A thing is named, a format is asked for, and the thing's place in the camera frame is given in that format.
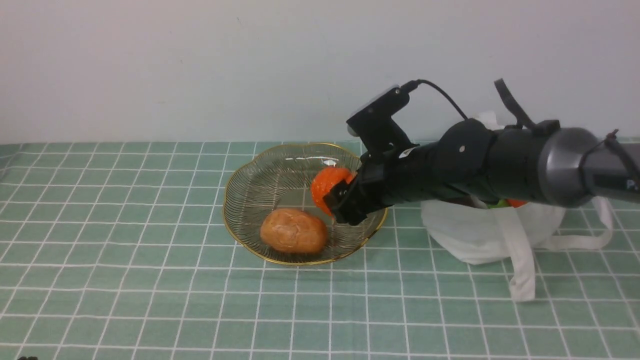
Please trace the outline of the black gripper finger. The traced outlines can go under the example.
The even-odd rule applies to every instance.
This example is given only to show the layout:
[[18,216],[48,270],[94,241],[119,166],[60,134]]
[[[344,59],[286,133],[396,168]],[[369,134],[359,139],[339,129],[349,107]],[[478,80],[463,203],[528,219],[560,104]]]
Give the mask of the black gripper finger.
[[339,224],[358,226],[371,213],[371,202],[360,181],[336,183],[322,198]]

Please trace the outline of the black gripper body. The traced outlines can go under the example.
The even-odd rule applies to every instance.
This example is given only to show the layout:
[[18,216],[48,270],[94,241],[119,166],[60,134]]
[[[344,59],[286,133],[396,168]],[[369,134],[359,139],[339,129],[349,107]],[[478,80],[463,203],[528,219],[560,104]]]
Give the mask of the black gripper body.
[[441,198],[441,182],[432,169],[437,142],[389,150],[375,159],[364,145],[362,166],[353,185],[353,207],[359,213]]

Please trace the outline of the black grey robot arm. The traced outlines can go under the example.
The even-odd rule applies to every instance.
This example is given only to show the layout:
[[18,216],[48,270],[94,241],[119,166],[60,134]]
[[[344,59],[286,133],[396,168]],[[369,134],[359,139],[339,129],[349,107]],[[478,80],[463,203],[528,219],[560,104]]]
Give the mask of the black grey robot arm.
[[615,132],[600,139],[557,120],[490,130],[470,118],[439,141],[387,148],[368,146],[354,178],[323,196],[339,224],[356,226],[395,205],[467,196],[563,208],[596,197],[639,202],[639,144],[620,143]]

